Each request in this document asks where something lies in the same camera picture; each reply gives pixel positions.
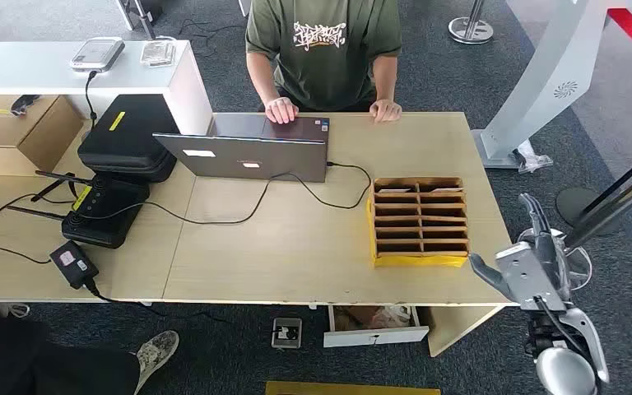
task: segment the floor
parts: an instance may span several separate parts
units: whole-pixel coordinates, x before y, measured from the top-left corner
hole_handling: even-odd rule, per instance
[[[537,46],[556,1],[507,3]],[[611,173],[619,178],[632,166],[632,40],[616,23],[607,24],[602,34],[590,90],[571,109]]]
[[[520,1],[526,2],[528,8],[523,10],[518,6]],[[399,0],[398,3],[404,50],[399,59],[397,100],[408,111],[464,111],[472,128],[483,128],[531,58],[532,40],[545,23],[532,15],[546,17],[548,14],[542,7],[547,7],[550,1],[509,0],[510,7],[502,0],[486,2],[484,18],[494,25],[496,36],[492,42],[476,47],[454,43],[446,32],[448,21],[469,12],[470,0]],[[208,44],[193,35],[196,30],[186,29],[179,34],[185,18],[210,21],[207,27],[212,29],[241,26],[245,22],[238,4],[229,0],[169,0],[164,4],[166,14],[158,20],[156,32],[194,40],[197,62],[214,110],[254,110],[258,97],[245,70],[236,67],[244,61],[242,28],[224,29]],[[619,37],[618,31],[613,34]],[[85,5],[42,0],[0,2],[0,40],[83,40],[94,35],[144,37],[140,30],[132,33],[124,30],[117,9],[107,0],[90,0]],[[610,70],[612,76],[615,73],[622,79],[627,79],[624,75],[630,76],[623,70],[632,68],[632,59],[627,68],[612,67],[610,58],[604,60],[610,55],[615,62],[623,51],[632,55],[631,44],[621,38],[621,45],[614,41],[609,51],[600,52],[598,68],[605,74],[598,77],[602,71],[596,72],[593,88],[599,87],[602,79],[609,81]],[[632,89],[632,82],[622,83],[624,89]],[[617,121],[622,122],[622,115],[629,116],[626,110],[631,105],[629,96],[625,102],[613,103],[616,100],[610,102],[604,99],[608,94],[597,95],[597,91],[594,95],[602,102],[596,105],[595,99],[590,100],[594,91],[532,139],[538,151],[555,160],[553,168],[523,176],[511,171],[488,172],[511,237],[529,227],[527,214],[517,200],[520,193],[536,196],[554,227],[567,229],[553,207],[556,194],[574,185],[601,190],[613,182],[629,161],[615,167],[620,156],[610,155],[606,147],[627,151],[632,160],[632,148],[627,150],[627,144],[632,143],[632,118],[627,118],[631,119],[626,124],[629,128],[612,127]],[[623,112],[617,113],[608,105],[615,105]],[[629,130],[630,138],[622,140],[624,133],[620,130]],[[618,232],[592,239],[585,247],[595,262],[594,278],[590,285],[574,293],[574,301],[588,313],[602,339],[611,374],[611,385],[605,393],[632,393],[632,214],[622,219]],[[134,351],[161,330],[177,330],[181,336],[178,353],[146,383],[141,395],[257,395],[264,393],[267,380],[441,388],[445,395],[544,393],[531,358],[523,355],[526,317],[518,309],[504,309],[440,357],[431,359],[424,342],[323,349],[322,334],[328,325],[324,308],[311,311],[282,306],[157,306],[174,314],[205,309],[233,323],[227,327],[204,318],[158,319],[127,305],[33,304],[32,307],[30,319],[48,323],[52,340],[71,346]],[[302,349],[276,351],[270,347],[272,319],[277,316],[304,320]]]

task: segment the person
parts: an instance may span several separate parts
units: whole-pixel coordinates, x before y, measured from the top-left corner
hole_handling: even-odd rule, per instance
[[[178,348],[166,331],[136,354],[46,340],[43,323],[0,317],[0,395],[133,395]]]
[[[393,93],[401,46],[396,0],[251,3],[246,64],[273,122],[291,122],[300,111],[400,118]]]

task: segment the desk surface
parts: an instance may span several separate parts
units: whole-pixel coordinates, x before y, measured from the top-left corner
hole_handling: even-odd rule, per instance
[[[78,159],[77,137],[55,169],[55,173],[71,171],[90,178],[92,172]],[[183,212],[188,205],[195,176],[182,165],[171,177],[151,188],[151,200],[170,210]],[[45,177],[0,176],[0,206],[26,193],[37,193],[52,183]],[[66,185],[47,196],[54,200],[71,200]],[[60,214],[68,212],[68,204],[30,203],[23,199],[19,206]],[[181,224],[165,213],[144,208],[140,211],[127,241],[119,249],[103,249],[83,244],[82,247],[100,270],[95,278],[103,295],[115,299],[160,300],[168,278]],[[0,215],[0,246],[15,249],[38,260],[64,244],[58,222],[14,211]],[[0,300],[97,301],[85,290],[72,289],[53,264],[38,265],[9,253],[0,252]]]
[[[461,113],[409,113],[374,124],[368,114],[331,118],[328,157],[360,165],[373,178],[458,176],[467,193],[471,248],[487,262],[509,245],[500,210]],[[366,184],[357,170],[331,168],[313,190],[351,204]],[[245,217],[264,181],[196,178],[187,217]],[[260,304],[502,305],[510,303],[471,270],[372,268],[365,205],[326,207],[298,183],[270,185],[242,225],[184,224],[164,299]]]
[[[472,250],[487,262],[509,245],[500,211],[461,113],[404,114],[373,124],[366,114],[331,118],[329,159],[365,167],[373,177],[458,176],[467,192]],[[77,159],[80,139],[56,171],[88,176]],[[0,206],[51,182],[0,177]],[[325,184],[311,184],[328,202],[350,204],[366,180],[357,170],[331,168]],[[155,185],[151,199],[189,218],[231,220],[253,209],[265,181],[195,177],[178,164]],[[68,199],[64,187],[51,198]],[[64,213],[45,202],[32,207]],[[120,249],[84,245],[100,269],[104,295],[128,300],[277,304],[509,305],[468,264],[453,267],[380,267],[369,260],[364,204],[325,207],[297,183],[270,185],[255,217],[242,225],[192,225],[143,207]],[[58,223],[7,211],[0,245],[30,256],[65,242]],[[0,252],[0,300],[95,300],[73,290],[53,265]]]
[[[0,95],[82,95],[88,73],[74,72],[69,67],[69,61],[82,45],[82,41],[0,42]],[[126,41],[114,66],[91,82],[90,92],[167,91],[188,41],[176,41],[175,64],[170,67],[142,66],[139,58],[143,46],[144,41]]]

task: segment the cardboard box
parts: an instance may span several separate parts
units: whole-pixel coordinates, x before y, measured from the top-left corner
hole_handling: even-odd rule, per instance
[[[367,199],[374,266],[461,267],[469,254],[466,206],[458,177],[375,179]]]
[[[15,117],[19,95],[0,95],[0,175],[52,171],[81,130],[82,120],[63,96],[43,95]]]

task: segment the black router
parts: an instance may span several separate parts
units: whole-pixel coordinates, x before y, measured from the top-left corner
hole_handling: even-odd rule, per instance
[[[116,249],[124,244],[129,228],[134,219],[137,218],[137,213],[142,205],[122,211],[110,218],[91,219],[87,217],[109,216],[125,207],[145,202],[149,198],[148,184],[134,184],[101,175],[96,175],[93,179],[79,179],[69,174],[54,174],[44,171],[36,171],[36,173],[57,179],[36,198],[41,198],[65,181],[68,181],[70,185],[75,183],[86,186],[73,204],[72,211],[66,216],[60,216],[52,212],[36,211],[17,206],[8,206],[7,208],[61,221],[62,235],[66,239],[98,245],[107,249]]]

